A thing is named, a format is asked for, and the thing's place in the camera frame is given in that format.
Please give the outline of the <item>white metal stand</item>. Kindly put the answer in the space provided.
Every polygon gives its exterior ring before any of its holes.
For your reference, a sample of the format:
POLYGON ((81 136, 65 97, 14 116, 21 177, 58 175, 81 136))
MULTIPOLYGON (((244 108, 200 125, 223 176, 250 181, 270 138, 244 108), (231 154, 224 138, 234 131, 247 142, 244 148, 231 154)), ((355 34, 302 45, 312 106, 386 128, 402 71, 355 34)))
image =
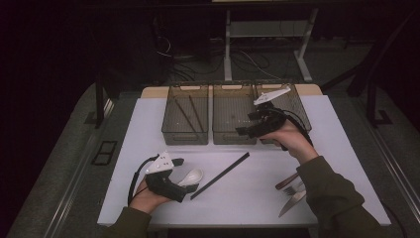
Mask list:
POLYGON ((233 21, 230 11, 226 12, 224 75, 232 80, 231 40, 239 38, 301 38, 300 48, 293 52, 300 73, 305 82, 313 78, 305 62, 304 56, 308 47, 312 30, 315 26, 319 9, 311 10, 307 20, 277 21, 233 21))

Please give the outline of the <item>wooden board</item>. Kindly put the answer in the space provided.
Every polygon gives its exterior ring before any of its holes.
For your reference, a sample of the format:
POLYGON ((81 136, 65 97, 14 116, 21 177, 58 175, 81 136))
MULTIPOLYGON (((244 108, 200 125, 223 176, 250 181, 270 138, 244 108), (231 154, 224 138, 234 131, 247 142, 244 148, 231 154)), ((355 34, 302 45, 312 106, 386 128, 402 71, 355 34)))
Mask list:
MULTIPOLYGON (((321 88, 316 84, 296 84, 299 95, 322 95, 321 88)), ((150 86, 143 90, 141 98, 167 98, 168 86, 150 86)))

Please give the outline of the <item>brown wooden chopstick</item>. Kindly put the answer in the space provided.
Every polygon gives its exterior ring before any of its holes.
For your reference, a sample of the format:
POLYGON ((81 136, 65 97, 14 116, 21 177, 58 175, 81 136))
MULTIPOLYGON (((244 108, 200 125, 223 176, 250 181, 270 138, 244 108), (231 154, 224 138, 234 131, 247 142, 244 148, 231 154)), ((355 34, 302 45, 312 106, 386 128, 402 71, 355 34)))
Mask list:
POLYGON ((181 118, 187 126, 188 131, 200 132, 199 122, 197 121, 196 113, 194 112, 190 101, 188 99, 178 98, 175 100, 175 105, 180 112, 181 118))
POLYGON ((201 132, 204 132, 204 129, 203 129, 202 123, 201 123, 201 121, 200 121, 200 118, 199 118, 198 112, 197 112, 197 110, 196 110, 196 107, 195 107, 194 101, 193 101, 193 99, 192 99, 192 96, 191 96, 191 95, 188 95, 188 99, 189 99, 190 104, 191 104, 191 106, 192 106, 192 109, 193 109, 194 115, 195 115, 195 117, 196 117, 197 123, 198 123, 198 125, 199 125, 199 128, 200 128, 201 132))

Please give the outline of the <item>person's left hand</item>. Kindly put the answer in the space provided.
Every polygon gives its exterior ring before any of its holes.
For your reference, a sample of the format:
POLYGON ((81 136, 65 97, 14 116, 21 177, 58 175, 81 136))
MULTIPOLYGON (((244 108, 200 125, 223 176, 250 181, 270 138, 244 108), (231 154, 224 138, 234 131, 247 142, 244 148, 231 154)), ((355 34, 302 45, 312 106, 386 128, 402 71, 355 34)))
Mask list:
POLYGON ((170 199, 149 190, 143 179, 139 184, 136 195, 132 198, 129 206, 147 214, 152 214, 160 205, 170 202, 170 199))

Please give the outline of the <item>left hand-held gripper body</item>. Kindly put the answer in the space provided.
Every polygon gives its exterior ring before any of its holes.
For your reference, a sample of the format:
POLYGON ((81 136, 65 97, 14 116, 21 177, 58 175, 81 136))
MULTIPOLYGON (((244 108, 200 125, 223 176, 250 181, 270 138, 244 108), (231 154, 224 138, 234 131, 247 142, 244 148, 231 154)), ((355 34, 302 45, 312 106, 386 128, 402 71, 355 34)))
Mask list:
POLYGON ((185 187, 177 185, 169 179, 174 168, 171 160, 172 157, 168 152, 158 155, 146 169, 146 183, 153 193, 182 202, 187 192, 185 187))

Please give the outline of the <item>metal knife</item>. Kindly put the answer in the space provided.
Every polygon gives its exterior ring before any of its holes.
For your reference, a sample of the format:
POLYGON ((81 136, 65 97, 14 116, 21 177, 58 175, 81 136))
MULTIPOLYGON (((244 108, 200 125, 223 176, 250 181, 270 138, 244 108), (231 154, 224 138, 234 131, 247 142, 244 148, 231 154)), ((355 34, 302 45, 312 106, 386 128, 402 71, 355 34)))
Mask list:
POLYGON ((295 204, 297 204, 305 195, 306 195, 305 190, 295 192, 281 208, 279 212, 279 217, 284 215, 289 209, 291 209, 295 204))

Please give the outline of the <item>person's right hand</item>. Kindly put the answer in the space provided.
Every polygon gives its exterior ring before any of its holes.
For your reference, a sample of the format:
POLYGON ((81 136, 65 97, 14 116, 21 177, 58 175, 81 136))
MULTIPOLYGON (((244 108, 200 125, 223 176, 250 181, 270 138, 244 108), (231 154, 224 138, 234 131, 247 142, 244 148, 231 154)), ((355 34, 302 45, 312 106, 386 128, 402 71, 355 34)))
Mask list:
POLYGON ((261 136, 261 140, 274 140, 277 146, 282 145, 300 165, 318 157, 314 147, 305 139, 297 127, 288 120, 278 130, 261 136))

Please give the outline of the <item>metal fork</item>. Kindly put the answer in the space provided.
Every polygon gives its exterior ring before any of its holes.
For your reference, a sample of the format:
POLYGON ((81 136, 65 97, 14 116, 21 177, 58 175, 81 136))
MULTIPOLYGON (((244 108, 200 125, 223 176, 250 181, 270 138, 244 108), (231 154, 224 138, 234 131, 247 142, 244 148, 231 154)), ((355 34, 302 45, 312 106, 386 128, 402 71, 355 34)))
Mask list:
POLYGON ((293 194, 295 194, 296 192, 300 191, 302 187, 303 187, 303 182, 302 182, 302 181, 300 181, 300 182, 299 182, 299 183, 297 183, 297 184, 290 185, 289 187, 285 188, 285 189, 283 190, 283 192, 284 192, 286 195, 293 195, 293 194))

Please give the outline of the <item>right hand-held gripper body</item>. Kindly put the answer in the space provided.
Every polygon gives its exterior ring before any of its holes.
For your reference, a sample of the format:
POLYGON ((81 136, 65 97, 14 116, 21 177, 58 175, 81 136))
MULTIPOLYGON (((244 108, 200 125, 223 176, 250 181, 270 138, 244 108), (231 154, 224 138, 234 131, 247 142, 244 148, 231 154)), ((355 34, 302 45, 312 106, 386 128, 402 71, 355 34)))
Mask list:
POLYGON ((271 133, 279 129, 285 122, 286 116, 281 109, 275 108, 272 100, 290 91, 290 87, 278 89, 271 92, 263 92, 254 101, 257 111, 263 114, 263 119, 259 120, 256 126, 260 131, 260 136, 271 133))

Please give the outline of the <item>black metal stand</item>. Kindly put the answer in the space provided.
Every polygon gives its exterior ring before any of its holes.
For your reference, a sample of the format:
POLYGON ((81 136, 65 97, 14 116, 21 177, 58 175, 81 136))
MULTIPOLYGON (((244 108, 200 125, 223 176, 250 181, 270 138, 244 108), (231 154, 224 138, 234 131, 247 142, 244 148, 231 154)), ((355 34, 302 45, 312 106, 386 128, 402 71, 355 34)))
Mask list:
POLYGON ((385 32, 356 66, 321 85, 326 91, 353 76, 347 89, 351 97, 367 91, 367 119, 373 127, 390 124, 376 109, 380 87, 420 131, 420 5, 404 14, 385 32))
POLYGON ((108 101, 109 97, 105 88, 104 79, 98 73, 95 76, 95 110, 88 113, 84 123, 94 125, 96 129, 100 128, 105 120, 108 101))

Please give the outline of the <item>metal floor rail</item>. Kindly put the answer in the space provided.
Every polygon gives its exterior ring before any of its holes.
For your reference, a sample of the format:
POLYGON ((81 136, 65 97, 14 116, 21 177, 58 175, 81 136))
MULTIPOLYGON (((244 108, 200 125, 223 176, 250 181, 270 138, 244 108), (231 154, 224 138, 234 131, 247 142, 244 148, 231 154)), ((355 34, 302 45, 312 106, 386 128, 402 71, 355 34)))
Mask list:
POLYGON ((63 196, 59 200, 58 207, 52 217, 51 222, 43 236, 43 238, 57 238, 64 223, 66 217, 71 210, 73 202, 80 190, 83 177, 85 176, 86 169, 91 162, 94 150, 98 145, 100 138, 102 137, 104 127, 108 121, 110 114, 114 108, 114 102, 111 99, 107 99, 104 106, 100 109, 104 115, 102 123, 99 126, 95 126, 89 139, 87 140, 86 146, 83 149, 80 160, 77 164, 75 172, 73 173, 67 188, 64 191, 63 196))
POLYGON ((396 158, 392 154, 389 147, 386 145, 385 140, 379 133, 378 129, 373 127, 372 124, 368 121, 363 103, 359 99, 353 99, 352 103, 362 118, 365 127, 373 137, 376 146, 380 150, 383 162, 385 163, 396 185, 401 191, 402 196, 407 202, 411 212, 415 216, 417 222, 420 223, 420 196, 417 194, 413 185, 408 180, 400 164, 396 161, 396 158))

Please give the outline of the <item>brown wooden spoon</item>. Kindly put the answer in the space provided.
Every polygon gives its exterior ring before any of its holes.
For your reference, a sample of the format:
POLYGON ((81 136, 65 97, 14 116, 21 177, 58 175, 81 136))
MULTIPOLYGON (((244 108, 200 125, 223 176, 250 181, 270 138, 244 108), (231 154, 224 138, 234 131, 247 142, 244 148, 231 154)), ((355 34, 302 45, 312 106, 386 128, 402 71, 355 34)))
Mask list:
POLYGON ((280 189, 284 188, 285 186, 287 186, 288 184, 290 184, 290 183, 291 183, 293 180, 295 180, 297 177, 298 177, 298 173, 296 173, 296 174, 294 174, 294 175, 290 176, 289 178, 286 178, 285 180, 283 180, 283 181, 279 182, 279 183, 275 186, 275 188, 276 188, 277 190, 280 190, 280 189))

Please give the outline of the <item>smoky transparent plastic bin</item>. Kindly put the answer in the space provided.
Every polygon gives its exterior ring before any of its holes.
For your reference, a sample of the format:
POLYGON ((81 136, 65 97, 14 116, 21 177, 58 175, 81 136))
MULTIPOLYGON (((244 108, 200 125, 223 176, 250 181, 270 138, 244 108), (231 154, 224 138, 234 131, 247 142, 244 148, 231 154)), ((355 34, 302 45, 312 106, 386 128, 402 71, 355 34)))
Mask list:
POLYGON ((312 126, 294 84, 258 84, 256 86, 258 98, 263 92, 275 91, 286 86, 290 87, 290 91, 273 99, 272 104, 275 108, 281 109, 286 116, 286 120, 293 123, 308 142, 312 143, 309 136, 312 126))
POLYGON ((212 132, 215 145, 254 145, 256 138, 239 135, 237 128, 254 124, 248 114, 255 111, 255 90, 251 83, 214 84, 212 132))
POLYGON ((207 145, 208 144, 208 111, 209 89, 207 85, 174 85, 169 88, 161 125, 161 132, 169 146, 207 145), (177 110, 175 100, 188 99, 192 96, 204 132, 190 132, 177 110))

